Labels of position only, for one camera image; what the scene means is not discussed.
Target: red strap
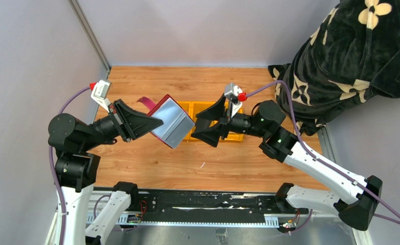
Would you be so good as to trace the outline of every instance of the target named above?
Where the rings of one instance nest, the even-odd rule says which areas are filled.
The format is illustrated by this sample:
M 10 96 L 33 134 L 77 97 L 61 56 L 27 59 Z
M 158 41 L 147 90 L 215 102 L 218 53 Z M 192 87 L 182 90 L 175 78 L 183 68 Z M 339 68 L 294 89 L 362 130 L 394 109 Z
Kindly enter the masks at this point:
M 142 102 L 149 110 L 152 110 L 156 105 L 154 101 L 144 96 L 139 98 L 137 102 Z

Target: wooden floor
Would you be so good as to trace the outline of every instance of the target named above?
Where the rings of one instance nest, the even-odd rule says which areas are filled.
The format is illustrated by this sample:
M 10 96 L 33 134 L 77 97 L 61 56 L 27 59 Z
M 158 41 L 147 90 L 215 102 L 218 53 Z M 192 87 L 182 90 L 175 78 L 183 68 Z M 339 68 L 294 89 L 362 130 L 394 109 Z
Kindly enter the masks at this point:
M 113 67 L 109 100 L 122 99 L 135 110 L 148 112 L 136 102 L 147 96 L 158 102 L 170 94 L 177 101 L 217 101 L 230 82 L 245 92 L 272 81 L 262 68 L 199 67 Z M 245 111 L 274 98 L 274 88 L 244 102 Z M 97 118 L 106 116 L 100 108 Z M 292 130 L 291 121 L 283 126 Z M 309 146 L 321 152 L 317 137 L 304 137 Z M 183 141 L 172 150 L 153 135 L 92 150 L 101 156 L 97 186 L 113 186 L 118 181 L 134 182 L 141 188 L 194 190 L 277 191 L 283 182 L 306 188 L 326 189 L 296 168 L 266 157 L 258 148 L 260 138 L 244 136 L 243 142 L 220 142 L 213 148 L 200 141 Z

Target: black cloth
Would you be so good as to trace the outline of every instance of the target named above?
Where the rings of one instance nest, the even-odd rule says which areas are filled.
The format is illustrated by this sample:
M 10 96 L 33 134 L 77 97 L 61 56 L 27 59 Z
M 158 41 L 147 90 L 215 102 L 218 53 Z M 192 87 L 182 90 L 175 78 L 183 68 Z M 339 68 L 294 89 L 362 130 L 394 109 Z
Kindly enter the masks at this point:
M 400 1 L 340 1 L 292 63 L 268 70 L 289 86 L 307 135 L 375 95 L 400 97 Z M 276 99 L 289 114 L 280 85 Z

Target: black bracket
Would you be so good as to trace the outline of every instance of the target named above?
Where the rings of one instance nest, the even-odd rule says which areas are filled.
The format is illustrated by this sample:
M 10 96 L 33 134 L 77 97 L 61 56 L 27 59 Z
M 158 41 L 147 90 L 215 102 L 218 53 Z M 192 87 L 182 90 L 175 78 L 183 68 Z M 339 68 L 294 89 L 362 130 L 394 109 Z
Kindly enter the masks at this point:
M 95 129 L 95 124 L 88 126 L 74 116 L 62 113 L 55 116 L 48 125 L 48 144 L 60 152 L 83 154 L 100 144 L 113 144 L 113 138 L 107 137 L 108 132 Z
M 263 136 L 263 141 L 259 145 L 259 148 L 262 149 L 263 153 L 269 158 L 284 162 L 287 156 L 293 154 L 291 149 L 296 142 L 296 135 L 274 122 Z
M 113 191 L 118 190 L 124 191 L 126 194 L 129 194 L 131 196 L 131 205 L 128 207 L 128 209 L 132 209 L 138 205 L 140 199 L 137 184 L 119 181 L 116 185 L 113 186 Z
M 366 182 L 367 189 L 380 197 L 383 185 L 382 180 L 372 175 L 366 179 Z M 334 207 L 339 212 L 338 217 L 344 223 L 357 230 L 366 231 L 379 202 L 365 191 L 359 194 L 357 198 L 356 202 L 349 205 L 340 199 L 334 203 Z
M 60 185 L 81 192 L 82 188 L 95 183 L 99 160 L 99 156 L 90 153 L 72 155 L 62 152 L 55 165 Z
M 226 97 L 224 94 L 221 98 L 215 102 L 208 109 L 197 113 L 196 117 L 201 119 L 206 119 L 210 121 L 218 121 L 220 118 L 224 117 L 226 111 Z
M 161 119 L 133 110 L 120 99 L 113 103 L 113 108 L 114 111 L 110 112 L 109 115 L 114 127 L 125 142 L 128 139 L 136 140 L 164 124 Z
M 101 245 L 101 236 L 86 236 L 86 245 Z

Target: white wall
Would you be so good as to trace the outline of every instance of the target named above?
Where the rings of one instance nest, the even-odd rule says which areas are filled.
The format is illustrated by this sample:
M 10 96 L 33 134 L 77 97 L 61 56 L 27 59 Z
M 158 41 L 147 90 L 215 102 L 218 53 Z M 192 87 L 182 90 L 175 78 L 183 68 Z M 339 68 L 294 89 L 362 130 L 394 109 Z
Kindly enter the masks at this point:
M 382 199 L 400 213 L 400 99 L 375 97 L 345 111 L 327 125 L 339 163 L 383 180 Z M 379 205 L 377 212 L 390 217 Z M 375 245 L 400 242 L 400 226 L 374 217 L 369 231 Z
M 49 121 L 105 71 L 68 1 L 0 1 L 0 244 L 43 244 L 56 208 Z M 68 112 L 91 122 L 93 103 Z
M 290 63 L 338 0 L 79 0 L 111 65 Z

